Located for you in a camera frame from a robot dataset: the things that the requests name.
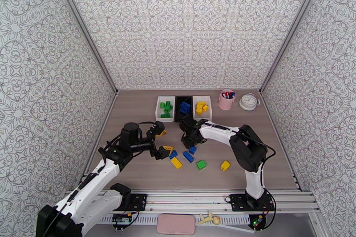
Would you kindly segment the white bin with green bricks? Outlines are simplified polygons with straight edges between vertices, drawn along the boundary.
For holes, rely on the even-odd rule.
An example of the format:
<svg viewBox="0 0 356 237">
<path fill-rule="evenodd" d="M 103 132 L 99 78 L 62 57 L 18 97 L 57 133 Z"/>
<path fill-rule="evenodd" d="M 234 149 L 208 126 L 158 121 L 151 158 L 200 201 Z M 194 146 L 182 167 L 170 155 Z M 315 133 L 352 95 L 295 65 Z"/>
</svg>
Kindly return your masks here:
<svg viewBox="0 0 356 237">
<path fill-rule="evenodd" d="M 164 114 L 164 109 L 160 108 L 160 102 L 166 103 L 166 101 L 170 101 L 170 105 L 173 107 L 172 111 L 170 114 L 173 116 L 172 119 L 160 119 L 159 116 L 160 114 Z M 155 108 L 155 119 L 156 121 L 161 121 L 161 122 L 174 122 L 174 107 L 175 107 L 175 96 L 159 96 L 157 98 L 157 103 L 156 103 L 156 108 Z"/>
</svg>

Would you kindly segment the black bin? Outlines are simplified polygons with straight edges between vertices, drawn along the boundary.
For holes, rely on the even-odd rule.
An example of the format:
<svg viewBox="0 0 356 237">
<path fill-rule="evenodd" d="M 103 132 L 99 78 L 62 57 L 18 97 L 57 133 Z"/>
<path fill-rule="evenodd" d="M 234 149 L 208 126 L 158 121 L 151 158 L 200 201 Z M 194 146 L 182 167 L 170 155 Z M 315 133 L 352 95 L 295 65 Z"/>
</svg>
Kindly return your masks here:
<svg viewBox="0 0 356 237">
<path fill-rule="evenodd" d="M 192 96 L 176 96 L 175 97 L 175 107 L 174 107 L 174 121 L 180 122 L 180 120 L 185 116 L 184 114 L 179 112 L 180 104 L 182 102 L 187 102 L 191 104 L 190 112 L 188 115 L 193 116 L 193 97 Z"/>
</svg>

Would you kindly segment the white bin with yellow bricks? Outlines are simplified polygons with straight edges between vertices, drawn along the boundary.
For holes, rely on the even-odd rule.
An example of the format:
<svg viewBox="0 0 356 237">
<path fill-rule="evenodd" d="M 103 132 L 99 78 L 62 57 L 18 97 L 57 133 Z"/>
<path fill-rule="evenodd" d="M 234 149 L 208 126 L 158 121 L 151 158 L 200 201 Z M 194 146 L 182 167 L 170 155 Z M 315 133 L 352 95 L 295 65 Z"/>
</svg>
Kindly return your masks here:
<svg viewBox="0 0 356 237">
<path fill-rule="evenodd" d="M 202 108 L 196 106 L 197 101 L 204 101 L 206 102 L 206 105 L 209 106 L 209 110 L 203 112 L 201 116 L 195 114 L 196 108 Z M 210 96 L 193 96 L 193 118 L 197 121 L 200 119 L 207 119 L 209 121 L 212 121 L 212 105 L 211 105 Z"/>
</svg>

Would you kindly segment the pink bucket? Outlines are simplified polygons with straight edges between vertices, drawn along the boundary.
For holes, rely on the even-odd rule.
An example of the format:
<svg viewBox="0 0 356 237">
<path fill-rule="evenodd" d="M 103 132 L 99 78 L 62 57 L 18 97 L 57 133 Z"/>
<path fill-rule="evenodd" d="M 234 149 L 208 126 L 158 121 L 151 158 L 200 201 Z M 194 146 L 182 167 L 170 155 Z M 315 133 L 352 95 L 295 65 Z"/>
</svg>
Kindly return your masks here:
<svg viewBox="0 0 356 237">
<path fill-rule="evenodd" d="M 230 90 L 230 89 L 224 89 L 220 92 L 220 95 L 219 95 L 219 101 L 218 101 L 218 107 L 222 110 L 230 110 L 232 108 L 232 105 L 235 101 L 235 97 L 233 99 L 225 99 L 222 97 L 222 92 L 235 92 L 233 90 Z"/>
</svg>

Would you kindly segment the white alarm clock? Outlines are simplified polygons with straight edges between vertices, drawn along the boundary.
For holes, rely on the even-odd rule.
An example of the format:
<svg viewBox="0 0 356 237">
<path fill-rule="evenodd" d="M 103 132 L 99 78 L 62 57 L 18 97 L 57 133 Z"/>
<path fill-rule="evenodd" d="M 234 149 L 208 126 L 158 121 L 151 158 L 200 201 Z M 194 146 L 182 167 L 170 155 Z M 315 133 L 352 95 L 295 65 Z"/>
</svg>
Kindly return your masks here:
<svg viewBox="0 0 356 237">
<path fill-rule="evenodd" d="M 260 105 L 260 100 L 253 94 L 248 93 L 241 97 L 239 100 L 239 106 L 245 111 L 253 111 Z"/>
</svg>

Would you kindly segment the pink case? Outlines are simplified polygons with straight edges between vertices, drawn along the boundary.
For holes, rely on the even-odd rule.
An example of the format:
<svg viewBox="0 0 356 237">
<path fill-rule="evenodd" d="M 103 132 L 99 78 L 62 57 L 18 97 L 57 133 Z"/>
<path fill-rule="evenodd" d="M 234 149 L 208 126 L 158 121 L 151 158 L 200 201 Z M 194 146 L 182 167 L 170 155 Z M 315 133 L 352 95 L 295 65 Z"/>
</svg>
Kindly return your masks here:
<svg viewBox="0 0 356 237">
<path fill-rule="evenodd" d="M 194 235 L 195 217 L 189 214 L 160 214 L 157 233 L 167 235 Z"/>
</svg>

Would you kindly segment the small circuit board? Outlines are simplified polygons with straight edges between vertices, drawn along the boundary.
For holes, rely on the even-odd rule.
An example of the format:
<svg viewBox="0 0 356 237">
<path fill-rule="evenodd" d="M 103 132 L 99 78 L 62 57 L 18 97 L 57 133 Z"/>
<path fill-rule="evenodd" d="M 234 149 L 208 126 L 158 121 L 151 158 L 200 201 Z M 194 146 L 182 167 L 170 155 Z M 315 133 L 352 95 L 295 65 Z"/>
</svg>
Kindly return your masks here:
<svg viewBox="0 0 356 237">
<path fill-rule="evenodd" d="M 260 215 L 250 215 L 250 224 L 249 226 L 252 229 L 260 229 L 264 225 L 264 216 L 262 214 Z"/>
<path fill-rule="evenodd" d="M 114 214 L 112 217 L 111 222 L 113 224 L 119 224 L 119 223 L 130 223 L 133 219 L 132 215 L 128 215 L 128 214 Z"/>
</svg>

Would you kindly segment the wooden toy figure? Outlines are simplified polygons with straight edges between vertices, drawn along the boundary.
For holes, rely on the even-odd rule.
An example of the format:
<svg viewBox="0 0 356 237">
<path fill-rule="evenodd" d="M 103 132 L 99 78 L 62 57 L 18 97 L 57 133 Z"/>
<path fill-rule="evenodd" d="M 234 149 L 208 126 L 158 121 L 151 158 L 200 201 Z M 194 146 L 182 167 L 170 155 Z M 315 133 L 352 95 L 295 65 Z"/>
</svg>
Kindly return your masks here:
<svg viewBox="0 0 356 237">
<path fill-rule="evenodd" d="M 214 216 L 211 211 L 208 212 L 207 216 L 204 216 L 202 213 L 199 214 L 199 221 L 197 222 L 198 225 L 204 225 L 212 223 L 213 225 L 220 225 L 221 218 L 218 216 Z"/>
</svg>

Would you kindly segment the table side rail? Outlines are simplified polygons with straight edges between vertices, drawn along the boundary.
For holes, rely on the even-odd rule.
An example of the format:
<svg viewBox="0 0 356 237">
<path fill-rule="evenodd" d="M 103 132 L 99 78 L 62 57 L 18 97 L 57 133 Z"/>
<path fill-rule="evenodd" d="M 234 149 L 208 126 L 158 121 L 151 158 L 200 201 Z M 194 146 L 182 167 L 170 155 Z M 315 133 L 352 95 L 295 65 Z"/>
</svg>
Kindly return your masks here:
<svg viewBox="0 0 356 237">
<path fill-rule="evenodd" d="M 91 166 L 92 161 L 93 161 L 93 159 L 95 157 L 97 149 L 99 148 L 99 144 L 100 144 L 100 140 L 102 138 L 102 134 L 103 134 L 103 132 L 105 130 L 106 124 L 107 124 L 108 119 L 110 117 L 110 114 L 111 114 L 111 112 L 113 110 L 113 107 L 115 105 L 115 102 L 116 102 L 116 99 L 117 99 L 117 96 L 118 96 L 119 92 L 120 91 L 117 89 L 115 94 L 114 94 L 114 96 L 113 96 L 113 98 L 112 98 L 112 100 L 111 100 L 111 103 L 110 103 L 108 111 L 107 111 L 107 113 L 105 115 L 105 118 L 104 118 L 104 120 L 103 120 L 103 122 L 102 122 L 102 124 L 100 126 L 100 129 L 98 130 L 98 135 L 97 135 L 97 137 L 95 139 L 94 145 L 91 148 L 91 151 L 89 153 L 89 157 L 88 157 L 88 159 L 86 161 L 85 168 L 83 170 L 82 177 L 81 177 L 80 181 L 82 181 L 84 179 L 84 177 L 88 174 L 88 172 L 90 170 L 90 166 Z"/>
<path fill-rule="evenodd" d="M 280 146 L 281 146 L 281 149 L 282 149 L 282 151 L 283 151 L 283 153 L 284 153 L 284 156 L 285 156 L 285 158 L 286 158 L 287 164 L 288 164 L 288 166 L 289 166 L 289 168 L 290 168 L 290 170 L 291 170 L 291 172 L 292 172 L 292 177 L 293 177 L 293 179 L 294 179 L 294 181 L 295 181 L 295 183 L 296 183 L 296 187 L 297 187 L 297 189 L 298 189 L 299 191 L 303 192 L 303 187 L 300 186 L 300 183 L 299 183 L 299 180 L 298 180 L 298 175 L 296 174 L 296 172 L 295 172 L 295 170 L 294 170 L 294 167 L 293 167 L 293 164 L 292 164 L 292 162 L 291 162 L 291 160 L 290 160 L 290 158 L 289 158 L 289 156 L 288 156 L 288 153 L 287 153 L 286 148 L 285 148 L 285 146 L 284 146 L 284 144 L 283 144 L 283 141 L 282 141 L 282 137 L 281 137 L 281 135 L 280 135 L 280 133 L 279 133 L 279 131 L 278 131 L 278 129 L 277 129 L 277 126 L 276 126 L 276 124 L 275 124 L 275 122 L 274 122 L 274 120 L 273 120 L 272 114 L 271 114 L 271 112 L 270 112 L 270 110 L 269 110 L 269 108 L 268 108 L 268 105 L 267 105 L 267 103 L 266 103 L 266 101 L 265 101 L 265 98 L 264 98 L 264 96 L 263 96 L 263 93 L 262 93 L 262 92 L 259 92 L 259 95 L 260 95 L 260 98 L 261 98 L 261 102 L 263 103 L 263 106 L 264 106 L 264 108 L 265 108 L 265 110 L 266 110 L 266 112 L 267 112 L 267 115 L 268 115 L 268 118 L 269 118 L 269 120 L 270 120 L 270 122 L 271 122 L 271 125 L 272 125 L 272 127 L 273 127 L 273 130 L 274 130 L 274 132 L 275 132 L 275 134 L 276 134 L 276 136 L 277 136 L 277 139 L 278 139 L 278 142 L 279 142 L 279 144 L 280 144 Z"/>
</svg>

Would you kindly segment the aluminium mounting rail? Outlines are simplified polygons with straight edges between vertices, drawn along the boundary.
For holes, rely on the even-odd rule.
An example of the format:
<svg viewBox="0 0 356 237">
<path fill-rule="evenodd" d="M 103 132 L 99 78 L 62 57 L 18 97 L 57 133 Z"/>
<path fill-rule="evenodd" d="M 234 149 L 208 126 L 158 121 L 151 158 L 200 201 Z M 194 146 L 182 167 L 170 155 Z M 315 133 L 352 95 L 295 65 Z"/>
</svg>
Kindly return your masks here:
<svg viewBox="0 0 356 237">
<path fill-rule="evenodd" d="M 228 196 L 242 190 L 188 190 L 188 189 L 133 189 L 132 193 L 147 195 L 144 214 L 183 213 L 234 214 Z M 276 214 L 320 213 L 319 205 L 311 192 L 297 189 L 270 190 L 276 201 Z"/>
</svg>

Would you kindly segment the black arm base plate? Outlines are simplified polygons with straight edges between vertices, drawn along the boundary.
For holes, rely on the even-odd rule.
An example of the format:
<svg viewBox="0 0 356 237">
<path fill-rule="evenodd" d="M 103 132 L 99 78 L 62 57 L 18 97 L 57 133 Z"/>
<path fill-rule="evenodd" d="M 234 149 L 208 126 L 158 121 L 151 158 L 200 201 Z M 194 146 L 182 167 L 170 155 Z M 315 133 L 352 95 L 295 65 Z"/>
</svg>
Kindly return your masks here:
<svg viewBox="0 0 356 237">
<path fill-rule="evenodd" d="M 272 195 L 264 193 L 261 198 L 255 199 L 248 194 L 231 194 L 230 204 L 233 212 L 273 212 L 275 203 Z"/>
<path fill-rule="evenodd" d="M 131 193 L 122 198 L 121 204 L 114 211 L 144 211 L 146 208 L 147 194 Z"/>
</svg>

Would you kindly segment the aluminium frame post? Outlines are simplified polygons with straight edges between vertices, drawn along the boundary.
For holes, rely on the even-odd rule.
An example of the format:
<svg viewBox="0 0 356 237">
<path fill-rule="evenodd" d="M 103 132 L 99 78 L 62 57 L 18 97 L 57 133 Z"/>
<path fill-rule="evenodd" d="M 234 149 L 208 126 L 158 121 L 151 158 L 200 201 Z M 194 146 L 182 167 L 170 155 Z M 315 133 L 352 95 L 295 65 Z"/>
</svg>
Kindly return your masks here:
<svg viewBox="0 0 356 237">
<path fill-rule="evenodd" d="M 261 87 L 259 88 L 260 94 L 263 94 L 264 90 L 266 89 L 270 79 L 272 78 L 272 76 L 275 72 L 275 69 L 277 68 L 278 63 L 281 61 L 283 55 L 285 54 L 286 50 L 288 49 L 291 41 L 293 40 L 293 37 L 295 36 L 296 32 L 298 31 L 300 24 L 302 23 L 306 13 L 308 12 L 310 6 L 312 5 L 312 2 L 313 2 L 313 0 L 302 0 L 297 13 L 291 22 L 290 28 L 281 43 L 281 46 L 276 54 L 276 57 L 273 60 L 271 66 L 268 70 L 268 73 L 261 84 Z"/>
<path fill-rule="evenodd" d="M 102 72 L 104 73 L 104 76 L 107 80 L 107 82 L 109 83 L 112 91 L 114 92 L 115 95 L 118 94 L 118 89 L 114 83 L 114 80 L 112 79 L 112 76 L 110 75 L 104 61 L 103 58 L 101 57 L 97 45 L 95 43 L 95 41 L 92 38 L 92 35 L 84 21 L 84 18 L 80 12 L 80 9 L 78 8 L 75 0 L 64 0 L 65 4 L 68 8 L 68 10 L 71 12 L 74 21 L 76 22 L 81 34 L 84 37 L 84 40 L 86 41 L 91 53 L 93 54 L 93 56 L 95 57 L 99 67 L 101 68 Z"/>
</svg>

